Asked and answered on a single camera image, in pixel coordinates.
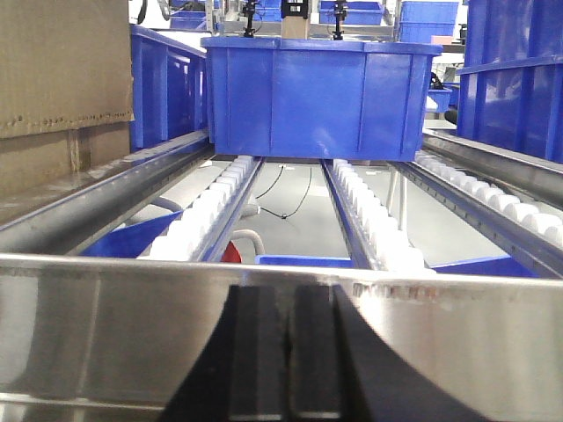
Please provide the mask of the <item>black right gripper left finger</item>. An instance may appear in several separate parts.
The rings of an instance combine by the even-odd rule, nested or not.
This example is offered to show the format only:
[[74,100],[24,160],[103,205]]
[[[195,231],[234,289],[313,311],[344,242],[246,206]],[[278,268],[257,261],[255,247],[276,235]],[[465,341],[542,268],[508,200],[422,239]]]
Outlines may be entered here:
[[208,343],[158,419],[285,421],[284,352],[274,288],[231,286]]

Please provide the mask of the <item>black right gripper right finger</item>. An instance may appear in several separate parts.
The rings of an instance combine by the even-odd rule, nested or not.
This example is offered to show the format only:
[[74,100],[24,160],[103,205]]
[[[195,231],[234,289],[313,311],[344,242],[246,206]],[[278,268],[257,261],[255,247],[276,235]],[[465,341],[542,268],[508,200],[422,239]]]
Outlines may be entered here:
[[294,296],[289,411],[293,421],[481,421],[377,335],[340,286]]

